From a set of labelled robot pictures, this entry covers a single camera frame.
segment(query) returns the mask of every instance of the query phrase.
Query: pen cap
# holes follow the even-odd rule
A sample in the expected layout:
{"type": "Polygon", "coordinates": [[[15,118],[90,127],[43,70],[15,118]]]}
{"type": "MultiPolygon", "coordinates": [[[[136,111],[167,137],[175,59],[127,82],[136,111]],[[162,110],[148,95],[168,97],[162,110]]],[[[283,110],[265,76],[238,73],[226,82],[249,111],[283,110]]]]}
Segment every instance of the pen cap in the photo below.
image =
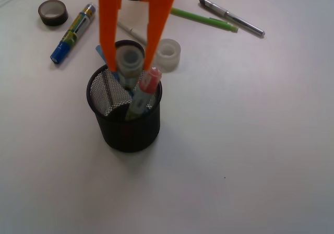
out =
{"type": "Polygon", "coordinates": [[[154,93],[160,82],[161,76],[161,72],[153,66],[149,71],[144,72],[139,81],[139,88],[145,93],[154,93]]]}
{"type": "Polygon", "coordinates": [[[54,62],[55,64],[59,64],[69,53],[70,50],[71,48],[66,42],[60,42],[50,56],[52,62],[54,62]]]}

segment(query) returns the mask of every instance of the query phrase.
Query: pen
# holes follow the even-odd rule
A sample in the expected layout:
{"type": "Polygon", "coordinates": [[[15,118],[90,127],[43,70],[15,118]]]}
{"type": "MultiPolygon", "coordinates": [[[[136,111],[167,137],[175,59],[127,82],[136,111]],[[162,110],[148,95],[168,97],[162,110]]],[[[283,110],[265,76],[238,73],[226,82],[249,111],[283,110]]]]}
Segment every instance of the pen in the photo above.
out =
{"type": "Polygon", "coordinates": [[[122,29],[124,29],[126,32],[128,32],[130,35],[132,35],[134,38],[136,38],[143,45],[147,46],[146,38],[143,35],[141,35],[137,30],[128,27],[121,21],[117,21],[117,25],[120,26],[122,29]]]}
{"type": "Polygon", "coordinates": [[[71,27],[69,27],[68,31],[63,36],[57,48],[50,56],[52,62],[54,62],[55,64],[59,64],[65,58],[65,56],[75,46],[77,40],[82,36],[84,31],[89,26],[90,20],[94,16],[95,11],[96,9],[94,5],[92,3],[89,3],[79,13],[77,18],[72,23],[71,27]]]}
{"type": "Polygon", "coordinates": [[[198,15],[195,15],[193,13],[186,12],[186,11],[183,11],[183,10],[180,10],[180,9],[177,9],[177,8],[172,8],[171,14],[177,15],[177,16],[180,16],[180,17],[183,17],[183,18],[188,18],[188,19],[191,19],[191,20],[194,20],[194,21],[203,22],[203,23],[208,24],[208,25],[213,25],[213,26],[223,28],[223,29],[227,29],[227,30],[231,30],[231,31],[234,31],[234,32],[238,31],[238,27],[233,26],[231,24],[228,24],[225,21],[219,21],[219,20],[213,19],[213,18],[206,18],[204,16],[198,16],[198,15]]]}
{"type": "Polygon", "coordinates": [[[241,19],[240,17],[228,12],[226,9],[223,9],[222,7],[219,7],[218,5],[208,1],[208,0],[199,0],[199,3],[201,3],[203,6],[208,7],[210,10],[218,13],[222,17],[226,18],[227,20],[233,21],[239,26],[249,30],[250,32],[263,37],[265,35],[265,32],[254,25],[250,24],[249,22],[241,19]]]}

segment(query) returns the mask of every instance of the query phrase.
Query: label on marker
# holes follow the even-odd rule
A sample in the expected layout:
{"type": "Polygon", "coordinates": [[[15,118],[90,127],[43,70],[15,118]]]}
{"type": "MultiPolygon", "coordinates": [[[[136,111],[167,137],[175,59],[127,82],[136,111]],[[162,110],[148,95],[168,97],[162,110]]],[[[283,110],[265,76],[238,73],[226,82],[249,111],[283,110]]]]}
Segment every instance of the label on marker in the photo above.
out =
{"type": "Polygon", "coordinates": [[[130,104],[129,109],[132,113],[141,115],[149,101],[151,100],[153,94],[145,93],[141,89],[138,88],[136,90],[134,97],[132,98],[132,102],[130,104]]]}
{"type": "Polygon", "coordinates": [[[80,14],[72,23],[72,26],[62,38],[62,41],[66,42],[71,48],[73,48],[74,44],[82,36],[89,24],[90,20],[88,16],[80,14]]]}

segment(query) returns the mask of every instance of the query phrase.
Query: silver pen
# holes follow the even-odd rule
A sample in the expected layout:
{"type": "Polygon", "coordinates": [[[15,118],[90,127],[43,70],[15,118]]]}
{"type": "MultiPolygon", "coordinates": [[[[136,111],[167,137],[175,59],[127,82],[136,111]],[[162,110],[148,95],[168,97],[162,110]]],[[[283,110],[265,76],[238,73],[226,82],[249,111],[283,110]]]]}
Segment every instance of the silver pen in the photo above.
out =
{"type": "Polygon", "coordinates": [[[199,0],[199,3],[201,3],[203,6],[208,7],[215,13],[218,13],[220,16],[226,18],[227,20],[233,21],[239,26],[249,30],[250,32],[256,34],[257,36],[263,37],[265,35],[265,32],[254,25],[250,24],[249,22],[241,19],[240,17],[228,12],[226,9],[223,9],[222,7],[219,7],[217,4],[214,4],[213,2],[210,2],[209,0],[199,0]]]}

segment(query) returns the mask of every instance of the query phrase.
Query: wire mesh cup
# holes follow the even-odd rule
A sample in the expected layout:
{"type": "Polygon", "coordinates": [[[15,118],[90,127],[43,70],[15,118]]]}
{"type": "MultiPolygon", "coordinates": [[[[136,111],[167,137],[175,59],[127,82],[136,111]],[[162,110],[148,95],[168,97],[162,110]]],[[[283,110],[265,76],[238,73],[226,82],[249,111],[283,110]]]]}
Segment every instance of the wire mesh cup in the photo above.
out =
{"type": "MultiPolygon", "coordinates": [[[[117,48],[133,45],[145,54],[142,46],[134,41],[118,41],[115,45],[117,48]]],[[[159,83],[146,112],[135,120],[125,121],[131,95],[106,65],[93,74],[87,86],[87,101],[96,115],[104,140],[110,147],[122,152],[141,151],[154,142],[160,130],[161,96],[162,86],[159,83]]]]}

